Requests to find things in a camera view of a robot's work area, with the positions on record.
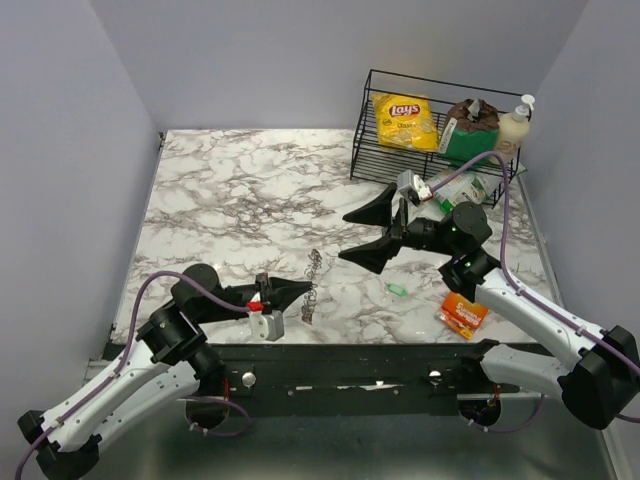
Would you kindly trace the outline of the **green key tag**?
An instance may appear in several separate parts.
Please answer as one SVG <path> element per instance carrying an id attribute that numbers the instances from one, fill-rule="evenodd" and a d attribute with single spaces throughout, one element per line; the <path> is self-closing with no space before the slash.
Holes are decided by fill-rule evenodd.
<path id="1" fill-rule="evenodd" d="M 405 296 L 407 294 L 407 291 L 404 287 L 395 283 L 387 283 L 386 288 L 390 293 L 399 297 Z"/>

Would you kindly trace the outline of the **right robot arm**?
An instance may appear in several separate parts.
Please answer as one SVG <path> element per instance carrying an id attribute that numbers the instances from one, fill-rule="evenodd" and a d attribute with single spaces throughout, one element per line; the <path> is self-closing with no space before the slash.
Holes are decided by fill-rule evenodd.
<path id="1" fill-rule="evenodd" d="M 460 379 L 480 392 L 511 384 L 559 399 L 588 427 L 604 430 L 639 393 L 635 337 L 621 326 L 606 330 L 571 314 L 510 275 L 483 247 L 492 230 L 484 209 L 455 206 L 441 220 L 417 215 L 417 194 L 392 205 L 391 183 L 374 200 L 347 213 L 346 222 L 379 226 L 383 235 L 340 252 L 341 259 L 379 274 L 402 248 L 449 256 L 439 272 L 450 291 L 479 303 L 535 339 L 547 355 L 519 353 L 492 342 L 460 367 Z"/>

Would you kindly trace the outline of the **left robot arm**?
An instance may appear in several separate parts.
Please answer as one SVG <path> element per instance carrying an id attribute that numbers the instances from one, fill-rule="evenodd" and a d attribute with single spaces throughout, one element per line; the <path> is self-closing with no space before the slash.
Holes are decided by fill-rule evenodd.
<path id="1" fill-rule="evenodd" d="M 124 349 L 80 390 L 47 411 L 29 410 L 18 427 L 48 479 L 81 479 L 127 428 L 164 404 L 186 399 L 221 406 L 221 418 L 245 409 L 230 399 L 229 370 L 201 326 L 246 318 L 253 335 L 275 341 L 283 312 L 310 281 L 257 275 L 223 286 L 216 270 L 194 264 L 176 274 L 170 300 L 142 325 L 132 323 Z"/>

